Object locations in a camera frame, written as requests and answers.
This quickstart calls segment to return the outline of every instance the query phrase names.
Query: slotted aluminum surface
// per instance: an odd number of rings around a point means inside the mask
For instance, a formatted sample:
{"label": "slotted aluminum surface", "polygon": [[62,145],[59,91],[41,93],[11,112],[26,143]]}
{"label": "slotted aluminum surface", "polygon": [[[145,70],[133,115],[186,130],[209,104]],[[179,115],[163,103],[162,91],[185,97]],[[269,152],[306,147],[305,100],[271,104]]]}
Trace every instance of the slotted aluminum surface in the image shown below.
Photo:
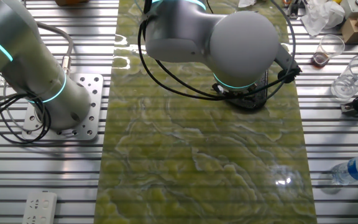
{"label": "slotted aluminum surface", "polygon": [[[43,190],[58,195],[55,223],[93,223],[118,4],[118,0],[102,0],[91,1],[86,7],[61,9],[53,1],[28,2],[37,21],[57,26],[73,37],[73,73],[104,76],[99,138],[95,144],[26,148],[9,144],[0,137],[0,223],[22,223],[28,193]],[[341,115],[339,103],[332,101],[329,93],[331,82],[358,54],[358,45],[347,46],[345,53],[316,70],[309,64],[321,35],[311,39],[300,21],[293,21],[293,25],[298,44],[296,59],[303,70],[296,78],[296,85],[318,222],[358,223],[358,184],[330,195],[324,193],[326,186],[320,177],[332,166],[358,156],[358,119]],[[48,48],[61,60],[67,42],[49,31],[41,29],[40,33]],[[337,32],[324,31],[324,34]],[[16,103],[12,110],[14,117],[23,121],[26,106],[25,101]],[[0,126],[7,132],[1,120]]]}

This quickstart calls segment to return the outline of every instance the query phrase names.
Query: white plastic bag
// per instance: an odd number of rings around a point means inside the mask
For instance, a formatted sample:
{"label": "white plastic bag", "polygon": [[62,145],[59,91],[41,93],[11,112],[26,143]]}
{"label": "white plastic bag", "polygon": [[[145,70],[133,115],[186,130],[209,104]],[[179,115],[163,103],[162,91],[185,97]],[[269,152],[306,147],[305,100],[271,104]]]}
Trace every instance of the white plastic bag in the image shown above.
{"label": "white plastic bag", "polygon": [[240,0],[239,7],[253,6],[255,3],[256,3],[256,0]]}
{"label": "white plastic bag", "polygon": [[308,1],[306,15],[301,17],[306,30],[312,36],[318,35],[323,29],[330,29],[340,24],[345,17],[345,10],[338,3],[326,0]]}

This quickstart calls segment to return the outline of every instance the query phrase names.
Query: cable connector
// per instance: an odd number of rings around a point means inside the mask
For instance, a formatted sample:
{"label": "cable connector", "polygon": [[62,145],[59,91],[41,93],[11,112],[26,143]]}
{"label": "cable connector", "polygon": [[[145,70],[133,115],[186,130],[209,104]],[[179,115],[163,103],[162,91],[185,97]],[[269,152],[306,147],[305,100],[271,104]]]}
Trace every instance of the cable connector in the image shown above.
{"label": "cable connector", "polygon": [[70,77],[70,67],[71,67],[71,57],[70,56],[63,57],[62,67],[63,67],[63,71],[65,71],[65,74]]}
{"label": "cable connector", "polygon": [[[291,69],[290,72],[288,73],[290,76],[285,79],[285,83],[293,82],[295,80],[295,77],[297,75],[299,75],[299,73],[301,73],[301,72],[302,72],[302,70],[300,67]],[[287,73],[286,70],[282,70],[281,72],[278,73],[278,78],[284,77],[286,73]]]}

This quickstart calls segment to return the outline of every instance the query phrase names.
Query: bottle label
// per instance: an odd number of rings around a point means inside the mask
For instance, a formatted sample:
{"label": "bottle label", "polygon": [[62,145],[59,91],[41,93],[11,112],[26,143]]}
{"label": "bottle label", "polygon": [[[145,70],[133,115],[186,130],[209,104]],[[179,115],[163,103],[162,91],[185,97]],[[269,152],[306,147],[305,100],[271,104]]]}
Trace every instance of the bottle label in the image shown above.
{"label": "bottle label", "polygon": [[358,180],[358,171],[356,169],[356,159],[353,158],[347,163],[347,171],[355,179]]}

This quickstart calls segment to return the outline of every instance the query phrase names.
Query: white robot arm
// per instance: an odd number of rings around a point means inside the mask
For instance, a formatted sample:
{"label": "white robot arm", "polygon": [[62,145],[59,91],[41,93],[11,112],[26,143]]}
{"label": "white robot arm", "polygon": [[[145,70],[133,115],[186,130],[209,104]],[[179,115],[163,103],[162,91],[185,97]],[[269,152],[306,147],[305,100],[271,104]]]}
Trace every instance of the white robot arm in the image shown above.
{"label": "white robot arm", "polygon": [[43,101],[54,130],[76,126],[90,110],[88,92],[65,74],[19,1],[0,0],[0,73],[16,92]]}

